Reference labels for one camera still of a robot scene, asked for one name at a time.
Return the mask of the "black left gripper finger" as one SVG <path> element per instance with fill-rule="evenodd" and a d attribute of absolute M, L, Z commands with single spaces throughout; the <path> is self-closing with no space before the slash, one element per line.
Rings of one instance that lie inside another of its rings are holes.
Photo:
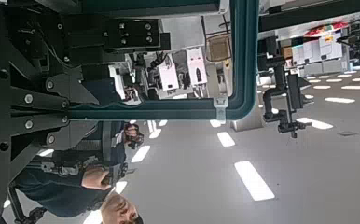
<path fill-rule="evenodd" d="M 68 110 L 72 105 L 98 104 L 82 81 L 80 69 L 55 75 L 34 73 L 30 77 L 19 72 L 11 80 L 11 105 L 36 110 Z"/>

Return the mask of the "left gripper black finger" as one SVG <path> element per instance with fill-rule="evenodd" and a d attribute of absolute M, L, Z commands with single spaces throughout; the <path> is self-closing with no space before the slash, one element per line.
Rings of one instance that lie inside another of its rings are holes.
<path fill-rule="evenodd" d="M 89 133 L 97 121 L 73 120 L 65 114 L 46 114 L 11 118 L 11 136 L 40 148 L 69 149 Z"/>

